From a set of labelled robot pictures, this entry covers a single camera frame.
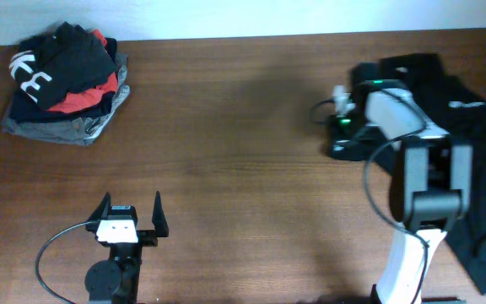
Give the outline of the black polo shirt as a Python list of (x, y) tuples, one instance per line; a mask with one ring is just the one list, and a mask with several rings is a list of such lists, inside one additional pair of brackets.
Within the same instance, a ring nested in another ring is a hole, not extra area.
[[(393, 79), (404, 84), (414, 101), (454, 139), (472, 146), (470, 204), (444, 241), (475, 284), (486, 294), (486, 100), (449, 74), (434, 53), (415, 53), (362, 62), (350, 73), (351, 91), (364, 80)], [(396, 153), (388, 148), (371, 164), (390, 177)]]

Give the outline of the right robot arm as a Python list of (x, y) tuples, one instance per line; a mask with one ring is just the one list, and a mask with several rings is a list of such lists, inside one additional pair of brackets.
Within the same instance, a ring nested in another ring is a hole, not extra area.
[[(371, 303), (420, 303), (432, 257), (455, 223), (468, 211), (473, 148), (454, 139), (417, 105), (398, 80), (364, 80), (346, 91), (337, 85), (333, 149), (352, 148), (379, 133), (380, 144), (364, 163), (363, 185), (373, 210), (394, 230), (386, 267), (370, 292)], [(388, 201), (380, 211), (369, 185), (370, 166), (379, 154), (395, 151)]]

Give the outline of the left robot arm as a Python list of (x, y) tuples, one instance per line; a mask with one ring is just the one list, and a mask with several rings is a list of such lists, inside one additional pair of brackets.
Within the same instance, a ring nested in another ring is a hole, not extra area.
[(138, 284), (145, 247), (156, 247), (169, 236), (160, 193), (155, 194), (150, 230), (139, 230), (136, 209), (113, 205), (107, 193), (88, 218), (86, 231), (109, 249), (109, 257), (92, 265), (84, 279), (89, 303), (130, 304), (138, 301)]

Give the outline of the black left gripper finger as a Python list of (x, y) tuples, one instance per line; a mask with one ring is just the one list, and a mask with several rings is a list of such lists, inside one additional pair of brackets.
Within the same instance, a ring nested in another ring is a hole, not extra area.
[(88, 221), (98, 221), (106, 218), (110, 207), (111, 207), (111, 195), (109, 192), (107, 192), (105, 196), (102, 198), (98, 207), (93, 211), (93, 213), (88, 218)]
[(154, 208), (152, 213), (152, 224), (154, 226), (156, 236), (168, 236), (169, 226), (165, 218), (160, 192), (157, 191), (154, 198)]

